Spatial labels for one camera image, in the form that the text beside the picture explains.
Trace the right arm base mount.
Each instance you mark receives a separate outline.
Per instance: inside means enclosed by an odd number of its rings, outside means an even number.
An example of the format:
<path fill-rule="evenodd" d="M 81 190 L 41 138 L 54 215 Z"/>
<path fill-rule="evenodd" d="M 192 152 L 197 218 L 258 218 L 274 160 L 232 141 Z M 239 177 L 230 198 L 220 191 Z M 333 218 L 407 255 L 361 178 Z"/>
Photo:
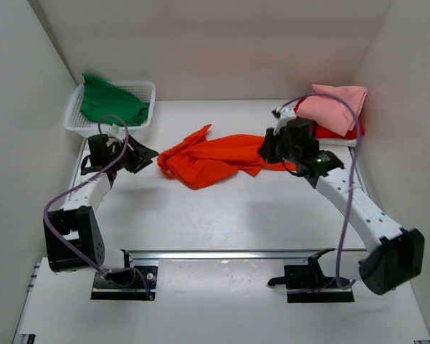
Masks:
<path fill-rule="evenodd" d="M 267 286 L 285 286 L 287 302 L 292 303 L 347 303 L 354 302 L 352 289 L 342 290 L 334 277 L 323 274 L 319 258 L 335 249 L 324 249 L 307 258 L 307 264 L 284 266 L 284 275 L 271 278 Z"/>

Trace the orange t shirt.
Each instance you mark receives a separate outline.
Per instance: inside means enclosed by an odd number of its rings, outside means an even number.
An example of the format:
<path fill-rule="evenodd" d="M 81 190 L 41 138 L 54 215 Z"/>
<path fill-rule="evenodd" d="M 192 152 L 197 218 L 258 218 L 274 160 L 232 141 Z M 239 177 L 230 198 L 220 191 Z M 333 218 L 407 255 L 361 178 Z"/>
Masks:
<path fill-rule="evenodd" d="M 235 134 L 209 140 L 206 134 L 210 128 L 210 124 L 205 125 L 158 156 L 158 167 L 166 178 L 177 179 L 191 189 L 201 189 L 240 171 L 255 177 L 263 169 L 297 170 L 290 162 L 265 162 L 257 152 L 264 141 L 261 136 Z"/>

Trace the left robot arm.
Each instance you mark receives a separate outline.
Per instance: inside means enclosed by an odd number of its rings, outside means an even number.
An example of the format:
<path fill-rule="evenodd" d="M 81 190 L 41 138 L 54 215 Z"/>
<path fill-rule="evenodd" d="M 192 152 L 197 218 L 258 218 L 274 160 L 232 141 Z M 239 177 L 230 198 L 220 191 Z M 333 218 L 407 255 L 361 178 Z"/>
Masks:
<path fill-rule="evenodd" d="M 105 247 L 96 212 L 113 187 L 118 172 L 136 174 L 152 164 L 158 152 L 129 136 L 112 134 L 87 139 L 89 153 L 80 165 L 80 184 L 66 191 L 58 210 L 44 209 L 44 235 L 49 267 L 53 272 L 93 268 L 119 285 L 135 279 L 135 267 L 127 251 Z"/>

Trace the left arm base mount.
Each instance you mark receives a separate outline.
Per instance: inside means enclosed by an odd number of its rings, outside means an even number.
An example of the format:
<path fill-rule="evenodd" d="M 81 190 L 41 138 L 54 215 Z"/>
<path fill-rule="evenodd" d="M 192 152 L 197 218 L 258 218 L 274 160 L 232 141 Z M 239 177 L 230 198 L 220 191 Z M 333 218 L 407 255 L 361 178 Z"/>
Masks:
<path fill-rule="evenodd" d="M 90 299 L 154 301 L 158 283 L 158 260 L 140 258 L 137 253 L 128 252 L 125 258 L 125 268 L 124 272 L 108 277 L 95 273 Z"/>

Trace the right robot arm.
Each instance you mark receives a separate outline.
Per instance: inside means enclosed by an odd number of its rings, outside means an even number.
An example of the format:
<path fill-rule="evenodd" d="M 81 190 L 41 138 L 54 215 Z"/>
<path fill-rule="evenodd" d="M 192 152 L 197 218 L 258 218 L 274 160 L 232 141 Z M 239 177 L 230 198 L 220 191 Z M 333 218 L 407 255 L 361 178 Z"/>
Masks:
<path fill-rule="evenodd" d="M 268 128 L 258 154 L 266 163 L 295 164 L 293 176 L 305 179 L 344 216 L 341 232 L 353 227 L 364 244 L 361 253 L 345 252 L 339 243 L 309 257 L 304 275 L 310 284 L 335 282 L 344 290 L 361 281 L 384 295 L 421 274 L 424 235 L 393 220 L 353 182 L 353 168 L 320 149 L 310 120 L 284 119 Z"/>

